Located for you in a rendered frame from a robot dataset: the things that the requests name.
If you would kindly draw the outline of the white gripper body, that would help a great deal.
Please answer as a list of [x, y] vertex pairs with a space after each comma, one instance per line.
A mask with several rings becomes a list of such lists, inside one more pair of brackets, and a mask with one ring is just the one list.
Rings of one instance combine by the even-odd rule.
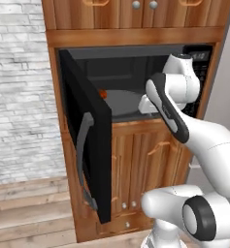
[[147, 95], [143, 95], [139, 103], [138, 109], [142, 114], [157, 113], [157, 108], [149, 100]]

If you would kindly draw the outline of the black microwave oven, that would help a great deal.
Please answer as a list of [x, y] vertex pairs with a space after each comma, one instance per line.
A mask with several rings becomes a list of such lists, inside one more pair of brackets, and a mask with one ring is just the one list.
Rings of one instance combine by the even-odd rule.
[[199, 45], [166, 46], [101, 46], [61, 48], [57, 51], [61, 95], [64, 107], [59, 52], [66, 49], [83, 74], [98, 90], [107, 91], [103, 99], [112, 110], [114, 122], [152, 119], [158, 113], [140, 113], [138, 106], [146, 93], [146, 80], [160, 73], [171, 54], [188, 54], [193, 58], [193, 69], [204, 84], [210, 66], [213, 47]]

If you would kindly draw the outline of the black microwave door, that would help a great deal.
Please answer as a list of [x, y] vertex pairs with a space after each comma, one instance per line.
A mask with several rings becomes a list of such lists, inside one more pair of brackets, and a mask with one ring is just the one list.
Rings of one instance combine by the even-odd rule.
[[89, 129], [83, 150], [83, 185], [96, 200], [99, 221], [111, 221], [112, 199], [112, 111], [98, 90], [83, 74], [70, 52], [59, 52], [64, 111], [76, 148], [82, 117], [90, 112], [94, 125]]

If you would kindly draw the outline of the narrow wooden cupboard door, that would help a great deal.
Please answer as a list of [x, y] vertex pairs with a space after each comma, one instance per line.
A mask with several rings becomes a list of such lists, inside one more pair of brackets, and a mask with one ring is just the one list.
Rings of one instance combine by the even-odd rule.
[[[130, 182], [130, 208], [132, 210], [140, 207], [140, 196], [143, 179], [144, 158], [147, 152], [146, 134], [138, 134], [134, 136], [133, 155], [132, 155], [132, 168], [131, 168], [131, 182]], [[131, 202], [136, 202], [136, 207], [132, 207]]]
[[139, 0], [141, 6], [138, 10], [132, 7], [132, 2], [135, 0], [120, 0], [120, 27], [140, 28], [142, 25], [143, 4], [144, 0]]
[[118, 136], [113, 138], [112, 152], [112, 214], [124, 211], [122, 203], [127, 205], [130, 175], [130, 138]]
[[154, 10], [149, 7], [150, 1], [152, 0], [145, 0], [144, 3], [143, 26], [145, 28], [162, 27], [165, 21], [167, 1], [155, 0], [158, 6]]

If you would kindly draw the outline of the wide wooden cupboard door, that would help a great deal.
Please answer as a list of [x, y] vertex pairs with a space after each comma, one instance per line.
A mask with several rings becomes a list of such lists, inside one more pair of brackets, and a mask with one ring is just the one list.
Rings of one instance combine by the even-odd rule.
[[148, 156], [144, 191], [182, 185], [187, 177], [191, 152], [166, 129], [157, 134], [156, 141], [169, 141], [170, 144], [161, 146]]
[[119, 27], [120, 0], [104, 7], [88, 7], [82, 0], [53, 0], [59, 30], [112, 29]]
[[167, 0], [167, 27], [222, 27], [230, 11], [230, 0], [203, 0], [196, 7], [184, 7], [179, 0]]

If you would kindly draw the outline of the wooden drawer front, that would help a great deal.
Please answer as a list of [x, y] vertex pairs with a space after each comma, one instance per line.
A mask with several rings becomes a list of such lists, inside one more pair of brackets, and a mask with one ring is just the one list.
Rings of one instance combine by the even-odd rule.
[[[126, 222], [130, 223], [130, 228], [125, 227]], [[120, 235], [150, 229], [152, 222], [142, 211], [136, 211], [116, 216], [109, 223], [97, 224], [96, 230], [101, 236]]]

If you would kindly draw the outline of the tall wooden cabinet frame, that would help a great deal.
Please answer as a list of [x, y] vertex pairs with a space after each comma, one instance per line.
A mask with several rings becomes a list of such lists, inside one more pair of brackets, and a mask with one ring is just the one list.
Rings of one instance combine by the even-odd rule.
[[[53, 0], [42, 0], [43, 13], [45, 18], [46, 36], [49, 47], [49, 61], [54, 87], [54, 95], [57, 106], [59, 119], [60, 135], [62, 140], [65, 167], [68, 177], [72, 212], [78, 242], [105, 238], [97, 234], [96, 225], [102, 224], [99, 221], [97, 212], [93, 210], [82, 194], [82, 187], [77, 178], [76, 167], [76, 148], [73, 144], [70, 132], [68, 130], [67, 118], [64, 112], [61, 86], [60, 71], [58, 67], [57, 51], [61, 48], [81, 48], [81, 47], [137, 47], [137, 46], [166, 46], [166, 45], [199, 45], [207, 44], [213, 47], [210, 66], [204, 84], [201, 84], [201, 93], [197, 100], [185, 108], [185, 113], [201, 117], [204, 114], [206, 104], [210, 98], [211, 87], [214, 80], [214, 68], [218, 63], [218, 55], [221, 51], [221, 44], [225, 38], [225, 31], [230, 22], [230, 11], [227, 21], [222, 27], [167, 27], [166, 12], [165, 21], [162, 27], [124, 29], [120, 27], [120, 10], [119, 10], [119, 27], [112, 29], [79, 29], [79, 30], [59, 30], [55, 23], [55, 10]], [[143, 156], [144, 169], [141, 195], [144, 192], [144, 183], [147, 173], [148, 152], [157, 144], [156, 136], [164, 129], [166, 125], [157, 116], [152, 119], [114, 122], [112, 120], [112, 152], [113, 138], [118, 136], [128, 136], [130, 138], [130, 175], [129, 175], [129, 193], [127, 208], [117, 215], [112, 214], [111, 200], [111, 221], [114, 217], [130, 212], [142, 211], [141, 206], [138, 209], [130, 208], [130, 182], [134, 136], [146, 134], [147, 152]]]

